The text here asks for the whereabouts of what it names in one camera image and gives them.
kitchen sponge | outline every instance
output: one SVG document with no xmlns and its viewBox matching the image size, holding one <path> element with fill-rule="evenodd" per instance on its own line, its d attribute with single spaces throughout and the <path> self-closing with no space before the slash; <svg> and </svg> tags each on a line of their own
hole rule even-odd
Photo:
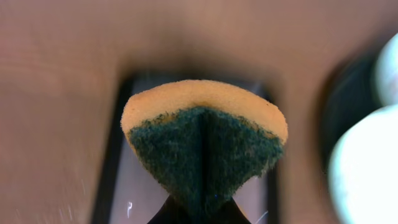
<svg viewBox="0 0 398 224">
<path fill-rule="evenodd" d="M 206 80 L 134 95 L 122 129 L 142 165 L 189 214 L 207 222 L 282 155 L 287 125 L 266 100 Z"/>
</svg>

green scouring pad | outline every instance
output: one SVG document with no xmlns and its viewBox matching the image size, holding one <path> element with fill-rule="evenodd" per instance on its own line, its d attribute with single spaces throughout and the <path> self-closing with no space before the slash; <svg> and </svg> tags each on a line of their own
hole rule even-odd
<svg viewBox="0 0 398 224">
<path fill-rule="evenodd" d="M 188 80 L 134 95 L 122 129 L 142 165 L 196 223 L 282 155 L 283 114 L 236 86 Z"/>
</svg>

sponge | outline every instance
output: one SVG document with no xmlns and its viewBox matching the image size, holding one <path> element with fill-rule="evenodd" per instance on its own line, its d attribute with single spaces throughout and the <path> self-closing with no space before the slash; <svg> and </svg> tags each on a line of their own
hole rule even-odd
<svg viewBox="0 0 398 224">
<path fill-rule="evenodd" d="M 196 223 L 207 222 L 245 181 L 270 169 L 287 140 L 276 106 L 208 80 L 132 96 L 121 126 L 142 165 Z"/>
</svg>

beige surface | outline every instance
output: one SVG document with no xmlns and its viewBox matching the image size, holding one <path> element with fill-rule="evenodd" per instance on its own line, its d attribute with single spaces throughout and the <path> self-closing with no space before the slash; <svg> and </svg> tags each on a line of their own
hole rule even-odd
<svg viewBox="0 0 398 224">
<path fill-rule="evenodd" d="M 88 223 L 120 68 L 263 75 L 289 124 L 284 223 L 334 223 L 314 156 L 329 71 L 398 31 L 395 0 L 0 1 L 0 223 Z"/>
</svg>

white round object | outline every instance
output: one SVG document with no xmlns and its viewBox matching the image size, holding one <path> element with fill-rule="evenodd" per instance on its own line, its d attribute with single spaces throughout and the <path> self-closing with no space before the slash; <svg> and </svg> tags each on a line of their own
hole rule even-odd
<svg viewBox="0 0 398 224">
<path fill-rule="evenodd" d="M 398 104 L 398 34 L 382 49 L 376 63 L 377 95 L 384 106 Z"/>
<path fill-rule="evenodd" d="M 373 112 L 337 142 L 328 178 L 342 223 L 398 223 L 397 138 L 398 105 L 394 105 Z"/>
</svg>

